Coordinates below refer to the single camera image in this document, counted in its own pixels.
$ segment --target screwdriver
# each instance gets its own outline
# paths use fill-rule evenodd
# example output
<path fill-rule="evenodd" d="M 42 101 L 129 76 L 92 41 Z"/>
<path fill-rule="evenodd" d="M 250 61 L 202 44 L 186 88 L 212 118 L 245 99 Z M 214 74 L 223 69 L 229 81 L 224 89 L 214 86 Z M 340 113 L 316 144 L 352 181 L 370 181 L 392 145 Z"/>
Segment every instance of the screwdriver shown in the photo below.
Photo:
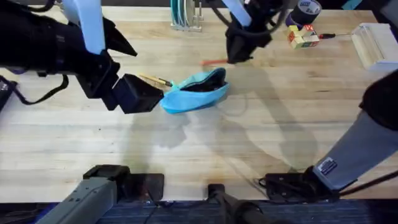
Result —
<path fill-rule="evenodd" d="M 332 39 L 335 38 L 336 36 L 342 36 L 342 35 L 351 35 L 351 34 L 319 34 L 318 37 L 319 39 Z"/>

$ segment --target gray robot arm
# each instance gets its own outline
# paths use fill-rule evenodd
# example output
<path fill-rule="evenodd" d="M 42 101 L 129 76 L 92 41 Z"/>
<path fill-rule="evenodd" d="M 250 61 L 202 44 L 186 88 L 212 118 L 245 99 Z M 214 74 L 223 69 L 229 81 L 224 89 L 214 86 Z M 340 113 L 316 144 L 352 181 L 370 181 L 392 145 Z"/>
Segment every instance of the gray robot arm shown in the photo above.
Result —
<path fill-rule="evenodd" d="M 331 151 L 303 174 L 267 174 L 271 200 L 338 199 L 343 189 L 398 150 L 398 70 L 373 83 L 357 120 Z M 358 187 L 362 190 L 398 176 L 398 171 Z"/>

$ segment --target wire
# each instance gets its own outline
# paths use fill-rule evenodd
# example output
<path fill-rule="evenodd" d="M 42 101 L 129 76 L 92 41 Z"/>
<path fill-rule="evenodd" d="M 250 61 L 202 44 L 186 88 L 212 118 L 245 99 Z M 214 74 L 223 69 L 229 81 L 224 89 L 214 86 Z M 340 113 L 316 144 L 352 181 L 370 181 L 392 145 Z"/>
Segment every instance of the wire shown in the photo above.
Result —
<path fill-rule="evenodd" d="M 258 37 L 263 37 L 263 36 L 265 36 L 265 35 L 269 35 L 269 34 L 275 32 L 275 30 L 277 30 L 277 29 L 280 27 L 280 25 L 282 25 L 282 23 L 283 23 L 283 21 L 284 21 L 284 19 L 285 19 L 286 13 L 287 13 L 287 9 L 289 8 L 290 0 L 283 0 L 283 2 L 284 2 L 284 3 L 283 3 L 283 5 L 282 5 L 282 7 L 281 7 L 281 9 L 280 9 L 280 14 L 279 14 L 279 16 L 278 16 L 277 22 L 275 23 L 274 21 L 272 21 L 272 25 L 274 24 L 274 26 L 273 26 L 271 29 L 267 30 L 267 31 L 254 33 L 254 32 L 247 32 L 247 31 L 245 31 L 245 30 L 243 30 L 243 29 L 239 29 L 239 28 L 235 27 L 234 25 L 232 25 L 232 24 L 220 13 L 220 11 L 217 9 L 216 5 L 214 4 L 214 1 L 207 0 L 207 3 L 210 5 L 210 7 L 211 7 L 211 9 L 213 10 L 213 12 L 216 14 L 216 16 L 217 16 L 226 26 L 228 26 L 228 28 L 230 28 L 231 30 L 235 31 L 235 32 L 238 33 L 238 34 L 241 34 L 241 35 L 243 35 L 243 36 L 245 36 L 245 37 L 249 37 L 249 38 L 256 38 L 256 37 L 258 38 Z"/>
<path fill-rule="evenodd" d="M 153 214 L 156 212 L 158 206 L 154 207 L 154 209 L 152 209 L 152 211 L 150 212 L 150 214 L 147 216 L 147 218 L 144 220 L 144 222 L 142 224 L 147 224 L 148 221 L 150 220 L 150 218 L 153 216 Z"/>
<path fill-rule="evenodd" d="M 41 97 L 40 99 L 36 100 L 36 101 L 28 101 L 26 100 L 25 96 L 16 88 L 16 84 L 9 81 L 7 78 L 4 78 L 3 76 L 0 75 L 0 82 L 5 83 L 8 88 L 10 88 L 11 91 L 13 91 L 18 99 L 21 101 L 21 103 L 25 104 L 25 105 L 34 105 L 37 103 L 41 103 L 47 99 L 49 99 L 50 97 L 52 97 L 53 95 L 55 95 L 56 93 L 58 93 L 61 90 L 64 90 L 68 87 L 69 85 L 69 79 L 66 75 L 62 75 L 62 83 L 60 86 L 55 87 L 54 89 L 50 90 L 48 93 L 46 93 L 43 97 Z"/>
<path fill-rule="evenodd" d="M 357 187 L 354 187 L 352 189 L 349 189 L 349 190 L 345 190 L 344 192 L 340 193 L 340 197 L 359 192 L 360 190 L 368 189 L 368 188 L 370 188 L 372 186 L 375 186 L 375 185 L 380 184 L 382 182 L 385 182 L 387 180 L 391 180 L 391 179 L 393 179 L 395 177 L 398 177 L 398 170 L 395 171 L 395 172 L 392 172 L 390 174 L 386 174 L 384 176 L 376 178 L 374 180 L 371 180 L 368 183 L 361 184 L 361 185 L 359 185 Z"/>
<path fill-rule="evenodd" d="M 55 4 L 55 0 L 48 0 L 43 7 L 38 7 L 38 8 L 26 6 L 23 4 L 19 4 L 19 5 L 21 8 L 27 9 L 31 12 L 47 12 L 48 10 L 53 8 L 54 4 Z"/>
<path fill-rule="evenodd" d="M 386 174 L 386 175 L 384 175 L 382 177 L 376 178 L 374 180 L 371 180 L 371 181 L 369 181 L 369 182 L 367 182 L 365 184 L 361 184 L 361 185 L 359 185 L 357 187 L 354 187 L 352 189 L 345 190 L 344 192 L 340 192 L 336 196 L 337 197 L 344 197 L 344 196 L 359 192 L 360 190 L 368 189 L 368 188 L 370 188 L 372 186 L 375 186 L 375 185 L 380 184 L 382 182 L 385 182 L 387 180 L 391 180 L 391 179 L 393 179 L 395 177 L 398 177 L 398 170 L 394 171 L 394 172 L 392 172 L 390 174 Z M 262 183 L 265 180 L 266 180 L 265 177 L 259 179 L 258 180 L 258 184 L 261 187 L 267 189 L 267 186 Z M 292 185 L 289 185 L 289 184 L 286 184 L 286 183 L 283 183 L 283 182 L 279 182 L 277 180 L 273 180 L 273 182 L 281 184 L 281 185 L 283 184 L 284 187 L 288 187 L 288 188 L 290 188 L 292 190 L 297 190 L 297 188 L 292 186 Z M 324 195 L 324 196 L 310 198 L 310 199 L 306 199 L 306 200 L 299 200 L 299 201 L 296 201 L 296 202 L 275 202 L 275 201 L 271 201 L 271 200 L 265 200 L 264 202 L 265 203 L 276 204 L 276 205 L 294 205 L 294 204 L 303 204 L 303 203 L 314 203 L 314 202 L 319 202 L 319 201 L 328 200 L 328 199 L 330 199 L 330 195 Z"/>

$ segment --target wooden block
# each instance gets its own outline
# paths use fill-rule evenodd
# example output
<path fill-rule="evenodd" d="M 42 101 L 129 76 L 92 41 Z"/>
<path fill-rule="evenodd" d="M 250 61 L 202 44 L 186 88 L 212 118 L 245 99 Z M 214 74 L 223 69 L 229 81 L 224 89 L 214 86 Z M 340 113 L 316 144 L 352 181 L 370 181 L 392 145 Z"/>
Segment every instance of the wooden block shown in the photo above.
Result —
<path fill-rule="evenodd" d="M 289 35 L 287 36 L 287 40 L 288 40 L 289 43 L 290 43 L 290 42 L 293 41 L 296 37 L 301 37 L 301 35 L 299 34 L 299 32 L 298 32 L 298 31 L 291 31 L 291 32 L 289 33 Z"/>
<path fill-rule="evenodd" d="M 304 43 L 305 42 L 302 37 L 295 37 L 294 40 L 291 41 L 290 46 L 292 46 L 293 49 L 298 49 L 301 48 Z"/>
<path fill-rule="evenodd" d="M 299 31 L 299 28 L 296 25 L 290 25 L 288 26 L 288 31 L 292 32 L 292 31 Z"/>
<path fill-rule="evenodd" d="M 289 36 L 293 31 L 299 31 L 299 28 L 296 25 L 291 25 L 287 27 L 286 35 Z"/>
<path fill-rule="evenodd" d="M 312 35 L 310 37 L 303 37 L 304 44 L 302 47 L 314 47 L 318 45 L 319 38 L 317 35 Z"/>
<path fill-rule="evenodd" d="M 309 37 L 309 36 L 311 36 L 311 35 L 315 35 L 316 32 L 315 32 L 315 30 L 313 29 L 313 26 L 312 26 L 312 25 L 304 25 L 304 26 L 303 26 L 303 29 L 301 29 L 301 30 L 298 32 L 298 34 L 299 34 L 300 36 L 302 36 L 302 37 Z"/>

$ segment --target blue zipper pouch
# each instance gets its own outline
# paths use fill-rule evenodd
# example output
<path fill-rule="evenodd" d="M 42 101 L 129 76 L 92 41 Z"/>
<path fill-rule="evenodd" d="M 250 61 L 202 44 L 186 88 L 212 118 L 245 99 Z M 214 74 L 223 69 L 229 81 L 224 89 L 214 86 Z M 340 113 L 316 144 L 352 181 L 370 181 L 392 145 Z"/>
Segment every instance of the blue zipper pouch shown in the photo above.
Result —
<path fill-rule="evenodd" d="M 187 78 L 165 93 L 160 105 L 168 113 L 182 113 L 211 106 L 225 95 L 229 83 L 225 82 L 226 70 L 216 68 Z"/>

